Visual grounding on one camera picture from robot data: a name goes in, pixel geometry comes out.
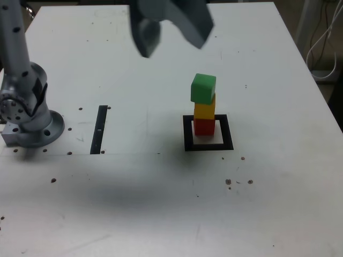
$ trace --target stacked blocks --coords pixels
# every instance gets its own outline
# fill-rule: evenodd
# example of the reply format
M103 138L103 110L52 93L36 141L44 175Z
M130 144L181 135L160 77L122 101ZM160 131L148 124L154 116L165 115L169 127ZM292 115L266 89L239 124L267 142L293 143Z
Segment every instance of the stacked blocks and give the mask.
M191 86L194 107L194 134L214 135L215 77L196 74Z

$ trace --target white table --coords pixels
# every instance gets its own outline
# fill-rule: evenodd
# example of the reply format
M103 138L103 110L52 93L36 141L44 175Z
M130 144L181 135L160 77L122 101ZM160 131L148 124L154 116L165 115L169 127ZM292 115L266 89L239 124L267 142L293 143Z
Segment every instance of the white table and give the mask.
M41 8L29 54L66 130L1 143L1 257L343 255L343 136L277 9L210 9L202 50L165 22L144 59L125 6ZM197 72L217 76L234 150L184 151ZM106 153L90 155L102 104Z

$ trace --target red cube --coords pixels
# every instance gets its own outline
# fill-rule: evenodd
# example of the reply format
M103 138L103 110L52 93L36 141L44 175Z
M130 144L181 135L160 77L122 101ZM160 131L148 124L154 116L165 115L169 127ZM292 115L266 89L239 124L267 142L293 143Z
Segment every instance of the red cube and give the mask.
M194 119L194 135L214 135L215 119Z

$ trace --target green cube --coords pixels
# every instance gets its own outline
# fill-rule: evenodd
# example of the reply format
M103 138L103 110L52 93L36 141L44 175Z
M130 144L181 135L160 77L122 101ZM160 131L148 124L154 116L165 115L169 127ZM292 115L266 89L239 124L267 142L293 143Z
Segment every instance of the green cube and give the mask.
M214 93L215 76L197 73L191 86L191 101L211 105Z

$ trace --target yellow cube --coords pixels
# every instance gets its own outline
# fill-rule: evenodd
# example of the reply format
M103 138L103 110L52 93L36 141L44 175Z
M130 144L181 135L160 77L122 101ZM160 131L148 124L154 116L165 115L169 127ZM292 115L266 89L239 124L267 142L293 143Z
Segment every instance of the yellow cube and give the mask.
M196 103L194 106L194 119L214 119L215 95L210 105Z

